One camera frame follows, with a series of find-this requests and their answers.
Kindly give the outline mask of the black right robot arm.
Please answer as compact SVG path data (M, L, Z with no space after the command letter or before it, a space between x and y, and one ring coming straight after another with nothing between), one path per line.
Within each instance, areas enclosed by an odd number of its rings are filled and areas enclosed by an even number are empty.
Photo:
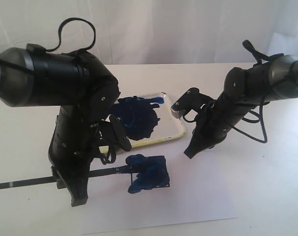
M217 99L203 97L199 102L196 127L184 154L193 158L221 143L252 109L292 98L298 98L296 57L281 56L250 69L234 67L225 78L220 96Z

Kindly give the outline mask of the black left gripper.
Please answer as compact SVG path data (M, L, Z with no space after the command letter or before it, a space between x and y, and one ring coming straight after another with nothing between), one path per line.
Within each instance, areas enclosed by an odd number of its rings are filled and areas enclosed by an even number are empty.
M69 187L71 206L85 205L95 136L101 121L57 118L48 156L58 189Z

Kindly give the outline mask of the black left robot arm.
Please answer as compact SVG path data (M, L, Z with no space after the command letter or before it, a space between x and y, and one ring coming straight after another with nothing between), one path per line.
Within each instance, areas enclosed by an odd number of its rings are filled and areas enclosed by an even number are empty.
M118 80L85 50L53 54L36 45L0 54L0 100L10 107L59 106L48 157L52 180L68 189L71 205L88 200L90 165L116 160L130 149L121 122L109 113L120 95Z

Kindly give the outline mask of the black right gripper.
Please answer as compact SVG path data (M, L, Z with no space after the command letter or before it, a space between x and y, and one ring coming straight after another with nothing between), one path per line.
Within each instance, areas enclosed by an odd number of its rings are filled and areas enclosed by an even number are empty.
M232 103L208 103L203 106L191 144L184 151L185 156L192 159L200 150L222 142L232 128L230 117L233 108Z

